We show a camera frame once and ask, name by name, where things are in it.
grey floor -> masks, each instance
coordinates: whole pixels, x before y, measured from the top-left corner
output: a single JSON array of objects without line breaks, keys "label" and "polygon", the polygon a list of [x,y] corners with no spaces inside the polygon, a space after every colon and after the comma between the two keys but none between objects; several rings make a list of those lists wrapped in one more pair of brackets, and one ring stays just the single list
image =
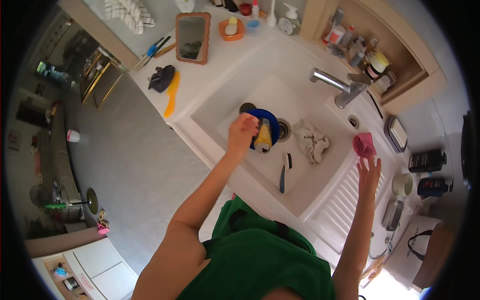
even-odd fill
[{"label": "grey floor", "polygon": [[[78,143],[69,144],[78,188],[84,196],[88,188],[95,190],[110,223],[107,236],[140,274],[177,208],[210,170],[165,124],[128,75],[100,111],[82,104],[73,92],[62,101],[67,128],[81,135]],[[231,195],[225,187],[202,226],[201,241],[211,237]]]}]

hand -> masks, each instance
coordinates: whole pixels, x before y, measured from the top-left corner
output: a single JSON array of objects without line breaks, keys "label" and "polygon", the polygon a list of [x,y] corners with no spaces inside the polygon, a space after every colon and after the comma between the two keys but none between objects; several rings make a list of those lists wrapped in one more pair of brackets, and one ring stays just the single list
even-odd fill
[{"label": "hand", "polygon": [[240,162],[247,153],[252,137],[258,134],[259,120],[246,112],[233,121],[228,130],[228,149],[225,156]]},{"label": "hand", "polygon": [[368,168],[363,162],[363,158],[360,158],[360,163],[357,163],[357,170],[359,171],[359,199],[371,198],[375,201],[375,192],[378,186],[378,180],[380,179],[380,171],[382,169],[382,161],[377,159],[377,166],[373,161],[373,157],[369,158]]}]

sink drain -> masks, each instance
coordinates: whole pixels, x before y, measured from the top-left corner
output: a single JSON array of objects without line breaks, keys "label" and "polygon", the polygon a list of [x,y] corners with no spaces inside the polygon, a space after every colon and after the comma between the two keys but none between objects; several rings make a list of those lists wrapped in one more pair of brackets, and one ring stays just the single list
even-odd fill
[{"label": "sink drain", "polygon": [[350,123],[350,125],[352,125],[355,129],[358,129],[359,126],[360,126],[360,122],[359,122],[359,119],[357,119],[357,117],[353,116],[353,115],[350,115],[348,117],[348,122]]},{"label": "sink drain", "polygon": [[290,123],[287,120],[278,118],[278,124],[280,125],[280,136],[278,137],[279,142],[284,142],[288,140],[291,134]]}]

shelf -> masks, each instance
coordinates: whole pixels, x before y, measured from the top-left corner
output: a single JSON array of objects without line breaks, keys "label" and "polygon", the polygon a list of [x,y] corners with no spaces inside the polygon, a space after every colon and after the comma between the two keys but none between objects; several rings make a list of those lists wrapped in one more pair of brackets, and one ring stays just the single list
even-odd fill
[{"label": "shelf", "polygon": [[[408,109],[446,86],[446,79],[423,40],[383,0],[308,0],[300,35],[325,49],[322,37],[329,31],[338,7],[344,10],[340,24],[344,28],[353,25],[354,36],[377,38],[375,51],[382,52],[390,62],[397,82],[383,94],[376,85],[369,87],[389,114]],[[338,60],[351,72],[360,72],[348,60]]]}]

green handle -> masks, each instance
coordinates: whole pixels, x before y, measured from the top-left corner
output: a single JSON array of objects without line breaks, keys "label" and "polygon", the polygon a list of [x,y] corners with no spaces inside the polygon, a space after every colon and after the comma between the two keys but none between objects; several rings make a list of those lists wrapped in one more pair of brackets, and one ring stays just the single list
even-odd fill
[{"label": "green handle", "polygon": [[50,203],[45,205],[45,208],[51,208],[51,209],[66,208],[66,207],[67,207],[66,203]]}]

